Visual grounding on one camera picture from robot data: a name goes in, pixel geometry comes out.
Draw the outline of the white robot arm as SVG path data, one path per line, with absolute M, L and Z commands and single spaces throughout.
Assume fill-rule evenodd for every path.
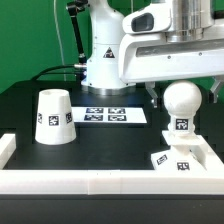
M 120 95 L 143 83 L 154 104 L 155 83 L 212 77 L 213 95 L 224 87 L 224 12 L 212 0 L 152 0 L 128 16 L 108 0 L 89 0 L 92 55 L 85 91 Z

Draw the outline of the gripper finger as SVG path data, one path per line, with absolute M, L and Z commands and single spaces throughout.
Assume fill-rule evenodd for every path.
M 155 83 L 154 82 L 146 82 L 145 88 L 146 88 L 148 94 L 152 98 L 151 103 L 153 104 L 153 107 L 157 108 L 158 107 L 158 95 L 157 95 L 156 91 L 154 90 Z
M 218 101 L 218 94 L 224 86 L 224 75 L 214 77 L 214 83 L 210 88 L 210 99 L 213 103 Z

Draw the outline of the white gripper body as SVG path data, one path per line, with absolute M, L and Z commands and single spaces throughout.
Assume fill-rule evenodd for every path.
M 126 35 L 118 71 L 125 83 L 224 75 L 224 39 L 167 43 L 162 34 Z

